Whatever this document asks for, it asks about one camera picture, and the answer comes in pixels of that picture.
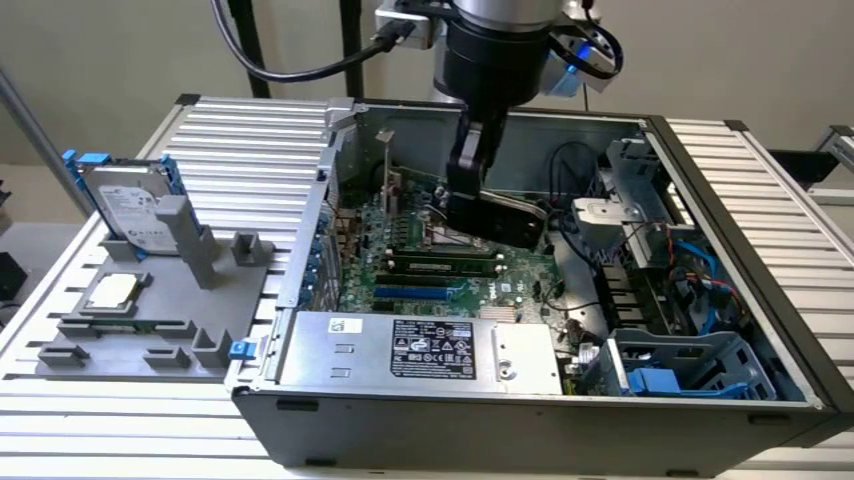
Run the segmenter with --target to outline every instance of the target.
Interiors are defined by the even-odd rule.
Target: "black connector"
[[[392,20],[380,27],[374,35],[374,43],[380,45],[382,50],[388,53],[415,31],[415,23],[404,20]]]

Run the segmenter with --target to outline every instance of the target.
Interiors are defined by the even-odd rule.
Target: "black cable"
[[[582,253],[578,246],[575,246],[575,243],[573,243],[573,239],[570,238],[569,234],[566,233],[566,230],[563,229],[563,219],[558,221],[558,231],[561,232],[563,241],[569,244],[570,248],[573,249],[573,252],[575,252],[575,255],[578,255],[578,258],[581,258],[585,261],[585,263],[590,266],[595,275],[597,272],[599,271],[599,265],[597,265],[597,263],[590,259],[590,257]]]
[[[559,282],[557,282],[557,283],[551,286],[551,288],[549,289],[549,291],[546,292],[546,295],[543,295],[543,304],[549,305],[549,307],[550,307],[553,310],[557,310],[558,312],[575,312],[575,311],[578,311],[578,310],[583,310],[583,309],[585,309],[585,308],[587,308],[587,307],[593,307],[594,305],[601,305],[601,303],[599,303],[598,301],[595,301],[595,302],[589,302],[589,303],[586,303],[586,304],[583,304],[583,305],[579,305],[578,307],[562,308],[562,307],[555,306],[555,305],[551,303],[551,294],[553,294],[553,292],[555,291],[555,288],[558,287],[558,284],[561,284],[562,282],[563,282],[563,280],[561,280]]]
[[[327,65],[326,67],[307,70],[304,72],[279,73],[271,72],[270,70],[259,67],[243,53],[231,29],[228,28],[228,19],[226,18],[226,12],[223,11],[220,0],[211,0],[211,7],[214,9],[216,26],[223,35],[223,39],[226,40],[228,50],[231,50],[231,53],[234,54],[235,58],[247,69],[247,71],[258,78],[268,82],[310,82],[312,80],[319,80],[322,78],[331,77],[332,75],[338,75],[343,71],[346,71],[351,65],[356,65],[364,62],[383,52],[390,52],[391,49],[398,45],[398,41],[402,38],[408,37],[415,30],[415,24],[412,22],[391,21],[376,32],[374,43],[362,51],[344,58],[342,61]]]
[[[605,27],[602,27],[593,20],[590,9],[585,10],[585,15],[587,16],[587,21],[590,22],[590,25],[593,26],[594,30],[597,31],[597,33],[599,33],[599,35],[602,35],[602,37],[609,43],[609,47],[611,48],[611,52],[614,54],[614,70],[611,70],[610,72],[605,72],[599,70],[599,68],[594,67],[586,60],[583,60],[581,57],[575,55],[575,53],[573,53],[573,51],[563,45],[561,40],[554,35],[549,36],[549,48],[551,49],[553,52],[555,52],[555,55],[558,55],[569,65],[575,66],[575,68],[578,68],[587,75],[590,75],[594,78],[598,78],[599,80],[611,80],[623,71],[623,63],[625,63],[623,46],[619,43],[619,40],[617,39],[614,34],[611,34],[611,32],[609,32],[605,29]],[[565,30],[555,29],[555,33],[561,35],[565,33]]]
[[[585,92],[585,111],[590,111],[590,99],[587,98],[587,84],[582,84],[582,92]]]
[[[582,147],[583,149],[586,149],[590,153],[591,153],[591,160],[593,160],[593,177],[595,181],[595,176],[597,176],[597,157],[598,157],[598,152],[595,151],[595,149],[586,144],[585,142],[579,141],[579,140],[570,140],[569,142],[563,142],[561,145],[558,145],[558,147],[553,150],[551,152],[551,157],[549,158],[549,200],[551,200],[555,196],[555,193],[561,194],[562,192],[559,191],[561,189],[561,179],[558,179],[558,185],[555,185],[555,178],[554,178],[554,170],[555,170],[555,162],[558,160],[558,156],[561,155],[561,152],[563,151],[565,148],[571,147],[571,146],[577,146],[577,147]],[[575,171],[571,169],[571,167],[569,166],[569,164],[566,163],[565,160],[562,160],[562,164],[567,170],[567,172],[570,173],[570,176],[574,178],[574,182],[577,185],[577,194],[575,196],[581,196],[585,195],[586,192],[582,192],[582,188],[583,188],[583,184],[578,178],[578,175],[575,173]]]

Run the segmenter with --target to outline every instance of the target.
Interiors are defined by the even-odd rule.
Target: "aluminum profile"
[[[854,365],[850,240],[749,132],[731,131],[723,122],[669,120],[669,123],[747,241],[853,384],[854,372],[846,368]]]

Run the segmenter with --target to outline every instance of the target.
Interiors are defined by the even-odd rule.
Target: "blue light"
[[[590,58],[591,53],[593,53],[593,45],[590,45],[590,43],[585,43],[585,45],[582,45],[582,49],[578,51],[578,58],[581,58],[582,60],[587,60]],[[575,73],[577,70],[578,70],[578,67],[575,65],[567,65],[566,67],[567,73]]]

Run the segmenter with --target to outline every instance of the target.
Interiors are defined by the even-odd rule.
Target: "motherboard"
[[[554,322],[543,295],[559,283],[553,250],[494,244],[443,225],[445,190],[406,172],[380,194],[338,215],[343,259],[339,310]]]

